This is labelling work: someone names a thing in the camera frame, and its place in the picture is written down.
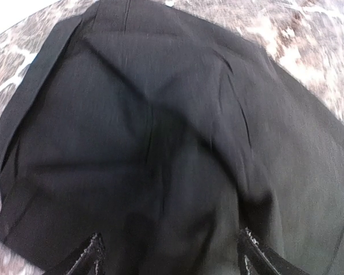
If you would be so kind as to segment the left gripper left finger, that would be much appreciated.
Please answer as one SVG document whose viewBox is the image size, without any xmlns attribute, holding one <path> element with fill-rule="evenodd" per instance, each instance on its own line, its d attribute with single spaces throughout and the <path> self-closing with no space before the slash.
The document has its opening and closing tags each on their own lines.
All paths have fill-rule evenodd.
<svg viewBox="0 0 344 275">
<path fill-rule="evenodd" d="M 47 271 L 47 275 L 101 275 L 104 272 L 105 247 L 100 233 L 92 234 L 69 256 Z"/>
</svg>

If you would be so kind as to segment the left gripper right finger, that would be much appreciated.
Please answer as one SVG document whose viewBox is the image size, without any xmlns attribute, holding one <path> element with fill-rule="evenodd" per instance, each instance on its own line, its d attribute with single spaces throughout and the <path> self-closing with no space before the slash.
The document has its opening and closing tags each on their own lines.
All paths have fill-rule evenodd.
<svg viewBox="0 0 344 275">
<path fill-rule="evenodd" d="M 307 274 L 259 240 L 247 227 L 238 236 L 240 274 Z"/>
</svg>

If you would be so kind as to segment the black long sleeve shirt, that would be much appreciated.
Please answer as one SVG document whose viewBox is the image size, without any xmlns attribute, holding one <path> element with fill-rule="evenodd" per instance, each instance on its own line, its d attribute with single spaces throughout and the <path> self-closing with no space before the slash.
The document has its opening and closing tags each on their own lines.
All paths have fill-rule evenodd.
<svg viewBox="0 0 344 275">
<path fill-rule="evenodd" d="M 56 24 L 0 117 L 0 241 L 45 273 L 240 274 L 246 227 L 344 274 L 344 125 L 266 52 L 153 1 Z"/>
</svg>

